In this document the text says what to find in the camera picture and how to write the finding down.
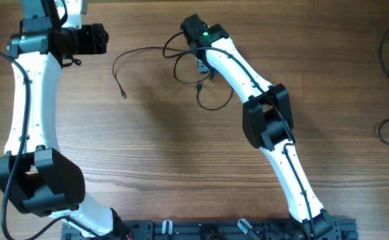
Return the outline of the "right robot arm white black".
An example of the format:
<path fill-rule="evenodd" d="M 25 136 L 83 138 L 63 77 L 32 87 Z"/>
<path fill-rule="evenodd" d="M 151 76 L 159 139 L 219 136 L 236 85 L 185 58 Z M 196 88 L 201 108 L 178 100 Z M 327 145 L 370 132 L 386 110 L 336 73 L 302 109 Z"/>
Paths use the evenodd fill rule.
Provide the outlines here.
<path fill-rule="evenodd" d="M 219 24 L 208 26 L 196 14 L 180 25 L 189 52 L 209 71 L 217 71 L 242 102 L 242 129 L 252 147 L 269 160 L 282 186 L 291 219 L 307 239 L 319 239 L 332 228 L 296 153 L 288 90 L 261 77 L 236 49 Z"/>

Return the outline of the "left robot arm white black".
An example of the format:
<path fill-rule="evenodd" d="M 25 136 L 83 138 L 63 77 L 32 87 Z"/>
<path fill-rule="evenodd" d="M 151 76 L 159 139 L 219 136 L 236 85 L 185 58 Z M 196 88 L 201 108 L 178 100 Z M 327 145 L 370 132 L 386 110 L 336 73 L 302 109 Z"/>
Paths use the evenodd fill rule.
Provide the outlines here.
<path fill-rule="evenodd" d="M 24 18 L 4 58 L 15 76 L 13 118 L 0 157 L 1 228 L 7 239 L 7 206 L 22 214 L 65 221 L 83 237 L 115 239 L 123 226 L 116 213 L 85 191 L 81 169 L 64 157 L 56 135 L 56 96 L 61 71 L 80 55 L 104 54 L 108 34 L 100 23 L 85 25 L 87 3 L 23 1 Z"/>

